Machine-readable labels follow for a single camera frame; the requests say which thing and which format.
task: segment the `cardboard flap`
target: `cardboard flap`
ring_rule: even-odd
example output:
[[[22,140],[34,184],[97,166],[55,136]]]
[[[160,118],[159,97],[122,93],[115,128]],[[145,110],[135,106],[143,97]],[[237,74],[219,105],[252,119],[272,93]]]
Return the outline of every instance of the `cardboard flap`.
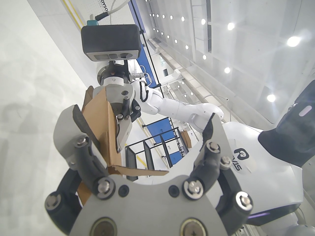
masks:
[[[136,169],[136,168],[128,168],[125,166],[112,165],[116,171],[118,171],[122,175],[130,176],[130,177],[138,177],[138,176],[164,176],[169,171],[167,170],[148,170],[148,169]]]

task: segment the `joyson logo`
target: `joyson logo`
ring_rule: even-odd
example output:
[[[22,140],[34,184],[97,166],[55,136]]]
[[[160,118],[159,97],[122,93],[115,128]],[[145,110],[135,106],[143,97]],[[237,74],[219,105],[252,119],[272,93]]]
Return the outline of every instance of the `joyson logo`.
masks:
[[[104,0],[98,0],[98,1],[99,1],[100,5],[105,9],[105,11],[108,11],[108,8],[105,4],[105,1]]]

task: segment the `black cable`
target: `black cable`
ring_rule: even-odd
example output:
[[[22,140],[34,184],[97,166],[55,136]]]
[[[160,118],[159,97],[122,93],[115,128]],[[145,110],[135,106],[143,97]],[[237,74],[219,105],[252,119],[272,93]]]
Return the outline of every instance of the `black cable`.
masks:
[[[151,58],[150,51],[149,51],[149,49],[148,49],[148,44],[146,43],[145,36],[144,36],[144,33],[143,33],[143,29],[142,29],[142,27],[141,27],[141,24],[140,24],[140,21],[139,21],[139,18],[138,18],[138,15],[137,15],[137,12],[136,12],[134,3],[133,3],[132,0],[130,0],[130,2],[131,2],[131,6],[132,6],[132,8],[133,8],[133,10],[134,10],[135,16],[136,16],[136,18],[137,18],[137,22],[138,22],[138,25],[139,25],[139,28],[140,28],[140,33],[142,33],[142,37],[143,37],[143,40],[144,40],[146,49],[147,49],[147,51],[148,51],[150,60],[151,60],[151,63],[152,63],[152,66],[153,66],[153,70],[154,70],[155,76],[156,76],[156,78],[157,78],[157,82],[158,82],[158,84],[160,84],[160,81],[159,81],[159,79],[158,79],[158,75],[157,75],[157,72],[156,72],[156,70],[155,70],[155,67],[154,67],[154,64],[153,64],[153,61],[152,61],[152,58]],[[161,90],[162,96],[163,96],[163,98],[164,98],[164,94],[163,94],[163,91],[162,91],[162,88],[161,88],[161,87],[160,87],[160,90]]]

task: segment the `yellow stripe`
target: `yellow stripe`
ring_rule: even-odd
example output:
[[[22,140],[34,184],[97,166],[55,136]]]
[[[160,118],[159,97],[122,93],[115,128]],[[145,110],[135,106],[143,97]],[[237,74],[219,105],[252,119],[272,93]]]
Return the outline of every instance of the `yellow stripe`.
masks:
[[[68,11],[70,12],[70,14],[72,15],[72,18],[74,19],[74,21],[76,22],[77,26],[79,27],[79,29],[81,29],[81,26],[79,25],[78,21],[76,20],[76,18],[74,17],[72,11],[70,10],[70,8],[68,7],[67,3],[65,2],[65,0],[62,0],[65,4],[65,6],[67,7]]]
[[[74,9],[74,7],[73,7],[73,5],[72,5],[71,1],[70,1],[70,0],[68,0],[68,1],[69,1],[70,5],[71,5],[72,9],[73,9],[73,10],[74,10],[74,12],[76,13],[76,15],[77,15],[78,19],[80,20],[80,22],[81,22],[81,23],[82,23],[82,25],[84,26],[84,24],[83,24],[83,22],[82,22],[81,18],[79,17],[79,15],[78,15],[78,13],[77,13],[76,9]]]

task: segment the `blue panel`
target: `blue panel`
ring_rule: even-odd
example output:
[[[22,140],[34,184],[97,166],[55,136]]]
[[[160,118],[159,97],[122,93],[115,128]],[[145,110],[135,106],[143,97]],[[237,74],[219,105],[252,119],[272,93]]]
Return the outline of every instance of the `blue panel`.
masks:
[[[175,165],[178,161],[180,161],[182,159],[182,156],[181,156],[180,152],[177,151],[177,152],[170,154],[170,158],[171,158],[172,164]]]
[[[169,131],[169,130],[172,129],[169,119],[163,119],[163,120],[160,120],[160,121],[158,121],[156,123],[150,124],[150,125],[147,126],[147,128],[148,128],[148,130],[149,130],[149,132],[151,133],[152,136],[161,134],[163,132],[166,132],[166,131]],[[174,137],[175,136],[174,136],[174,132],[173,131],[170,131],[170,132],[162,134],[162,138],[163,138],[164,141],[172,139]],[[154,140],[155,140],[156,143],[161,143],[162,142],[160,136],[154,137]]]

